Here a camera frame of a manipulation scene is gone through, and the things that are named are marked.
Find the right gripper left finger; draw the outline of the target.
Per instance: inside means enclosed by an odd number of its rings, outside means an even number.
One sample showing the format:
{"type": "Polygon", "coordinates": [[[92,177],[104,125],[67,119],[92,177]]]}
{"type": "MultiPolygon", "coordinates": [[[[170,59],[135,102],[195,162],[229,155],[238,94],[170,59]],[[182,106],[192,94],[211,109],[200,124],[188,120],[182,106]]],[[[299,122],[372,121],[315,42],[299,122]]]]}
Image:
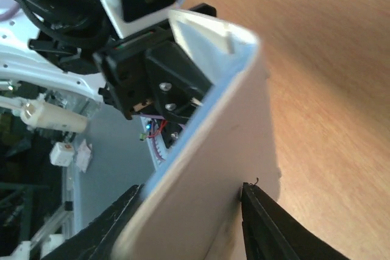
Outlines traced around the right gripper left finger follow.
{"type": "Polygon", "coordinates": [[[133,185],[87,227],[47,254],[46,260],[110,259],[113,245],[141,205],[143,185],[133,185]]]}

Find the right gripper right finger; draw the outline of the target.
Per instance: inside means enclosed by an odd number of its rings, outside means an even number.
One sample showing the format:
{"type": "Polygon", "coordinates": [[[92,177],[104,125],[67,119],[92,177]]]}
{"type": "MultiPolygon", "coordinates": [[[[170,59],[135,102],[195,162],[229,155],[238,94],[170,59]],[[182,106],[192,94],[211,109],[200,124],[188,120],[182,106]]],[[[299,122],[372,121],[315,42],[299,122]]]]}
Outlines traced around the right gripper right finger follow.
{"type": "Polygon", "coordinates": [[[308,231],[255,184],[243,184],[241,213],[247,259],[347,259],[308,231]]]}

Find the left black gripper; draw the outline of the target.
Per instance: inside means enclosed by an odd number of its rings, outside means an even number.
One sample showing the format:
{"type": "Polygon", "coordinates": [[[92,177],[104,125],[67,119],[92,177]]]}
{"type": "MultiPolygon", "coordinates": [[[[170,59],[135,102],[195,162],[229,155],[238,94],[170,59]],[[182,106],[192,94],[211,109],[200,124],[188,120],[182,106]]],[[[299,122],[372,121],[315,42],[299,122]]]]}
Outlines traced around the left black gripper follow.
{"type": "Polygon", "coordinates": [[[212,87],[205,74],[174,39],[167,19],[94,53],[106,84],[99,94],[127,119],[163,116],[186,123],[212,87]]]}

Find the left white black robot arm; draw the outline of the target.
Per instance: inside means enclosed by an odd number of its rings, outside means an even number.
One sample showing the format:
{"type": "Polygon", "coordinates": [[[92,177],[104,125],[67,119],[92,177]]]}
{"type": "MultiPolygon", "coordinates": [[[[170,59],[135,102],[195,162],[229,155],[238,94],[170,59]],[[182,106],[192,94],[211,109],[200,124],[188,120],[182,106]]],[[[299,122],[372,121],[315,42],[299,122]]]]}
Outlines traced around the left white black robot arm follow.
{"type": "Polygon", "coordinates": [[[182,0],[12,0],[26,29],[1,27],[1,49],[63,72],[101,73],[97,91],[127,119],[185,124],[212,86],[174,38],[168,10],[182,0]]]}

